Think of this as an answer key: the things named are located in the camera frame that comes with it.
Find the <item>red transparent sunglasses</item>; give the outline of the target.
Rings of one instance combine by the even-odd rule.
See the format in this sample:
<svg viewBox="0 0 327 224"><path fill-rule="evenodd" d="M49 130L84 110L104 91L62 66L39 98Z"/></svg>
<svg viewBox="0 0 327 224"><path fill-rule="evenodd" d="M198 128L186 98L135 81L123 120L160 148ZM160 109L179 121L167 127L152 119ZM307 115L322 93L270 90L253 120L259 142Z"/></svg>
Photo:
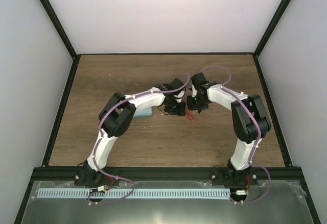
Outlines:
<svg viewBox="0 0 327 224"><path fill-rule="evenodd" d="M194 118L193 113L188 109L187 106L185 107L185 116L186 116L186 118L187 118L190 122L194 122L194 121L195 121L195 118Z"/></svg>

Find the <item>teal glasses case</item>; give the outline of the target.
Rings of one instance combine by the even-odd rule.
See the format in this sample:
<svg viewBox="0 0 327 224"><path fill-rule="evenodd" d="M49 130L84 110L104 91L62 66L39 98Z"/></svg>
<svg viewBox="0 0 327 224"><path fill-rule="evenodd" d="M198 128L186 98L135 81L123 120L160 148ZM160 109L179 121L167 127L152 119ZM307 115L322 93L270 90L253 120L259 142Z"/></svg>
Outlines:
<svg viewBox="0 0 327 224"><path fill-rule="evenodd" d="M134 118L140 118L140 117L149 117L152 116L152 108L145 108L145 109L137 109L134 113Z"/></svg>

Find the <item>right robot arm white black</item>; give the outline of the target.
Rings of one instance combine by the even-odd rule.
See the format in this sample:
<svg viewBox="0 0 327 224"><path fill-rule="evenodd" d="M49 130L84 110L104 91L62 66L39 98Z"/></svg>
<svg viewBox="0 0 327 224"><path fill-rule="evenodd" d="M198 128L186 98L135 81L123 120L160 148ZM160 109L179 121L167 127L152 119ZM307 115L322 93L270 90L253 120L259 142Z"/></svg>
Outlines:
<svg viewBox="0 0 327 224"><path fill-rule="evenodd" d="M226 178L240 184L249 174L253 155L266 134L271 130L262 98L226 88L218 82L209 82L203 73L191 77L192 95L186 98L189 110L198 113L217 103L231 112L233 130L237 137L235 151L227 163Z"/></svg>

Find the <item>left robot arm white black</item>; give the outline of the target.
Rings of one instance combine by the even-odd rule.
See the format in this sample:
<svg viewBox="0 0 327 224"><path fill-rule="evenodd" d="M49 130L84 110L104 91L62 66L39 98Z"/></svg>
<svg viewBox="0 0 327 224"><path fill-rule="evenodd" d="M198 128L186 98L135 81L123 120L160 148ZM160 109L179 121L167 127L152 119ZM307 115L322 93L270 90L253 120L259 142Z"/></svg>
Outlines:
<svg viewBox="0 0 327 224"><path fill-rule="evenodd" d="M98 137L89 157L83 164L85 179L93 185L104 180L103 169L116 140L129 128L138 111L164 105L178 116L185 116L182 101L189 82L175 78L169 84L159 84L149 90L132 95L116 92L99 114Z"/></svg>

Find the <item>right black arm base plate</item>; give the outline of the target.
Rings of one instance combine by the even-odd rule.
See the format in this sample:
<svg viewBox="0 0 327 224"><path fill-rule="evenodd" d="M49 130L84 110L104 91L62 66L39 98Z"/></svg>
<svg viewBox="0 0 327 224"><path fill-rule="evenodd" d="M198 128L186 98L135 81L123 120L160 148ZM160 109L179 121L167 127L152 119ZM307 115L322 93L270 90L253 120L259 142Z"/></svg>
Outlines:
<svg viewBox="0 0 327 224"><path fill-rule="evenodd" d="M228 167L212 167L210 170L210 178L213 183L224 186L256 186L258 181L252 177L253 170L248 168L245 170L234 170Z"/></svg>

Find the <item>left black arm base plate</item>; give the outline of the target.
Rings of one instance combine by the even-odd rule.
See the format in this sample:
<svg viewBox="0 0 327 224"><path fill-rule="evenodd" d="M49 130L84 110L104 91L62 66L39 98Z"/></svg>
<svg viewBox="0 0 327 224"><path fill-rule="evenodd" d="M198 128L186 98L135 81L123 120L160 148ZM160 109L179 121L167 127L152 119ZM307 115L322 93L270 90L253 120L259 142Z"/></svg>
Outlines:
<svg viewBox="0 0 327 224"><path fill-rule="evenodd" d="M105 176L100 172L96 172L94 175L89 176L87 173L79 172L77 179L74 180L75 186L88 186L88 187L99 187L102 185L113 185L117 186L119 180Z"/></svg>

